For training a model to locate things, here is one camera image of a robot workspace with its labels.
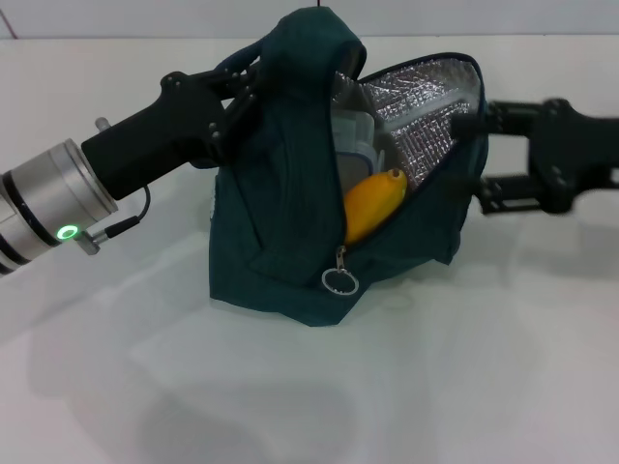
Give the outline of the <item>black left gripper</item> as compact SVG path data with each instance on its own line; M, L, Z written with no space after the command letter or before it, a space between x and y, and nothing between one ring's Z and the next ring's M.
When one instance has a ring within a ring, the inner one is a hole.
M185 163L233 162L259 125L259 68L165 76L155 102L81 144L97 179L123 199ZM243 96L223 109L228 95Z

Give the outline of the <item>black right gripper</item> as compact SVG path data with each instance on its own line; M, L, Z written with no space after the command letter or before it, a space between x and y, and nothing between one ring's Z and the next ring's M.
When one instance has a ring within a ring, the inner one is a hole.
M493 134L529 135L528 171L535 179L483 177L478 200L485 216L566 214L582 193L618 188L616 117L586 116L560 99L545 101L534 123L533 104L523 102L491 101L485 110L452 117L453 139Z

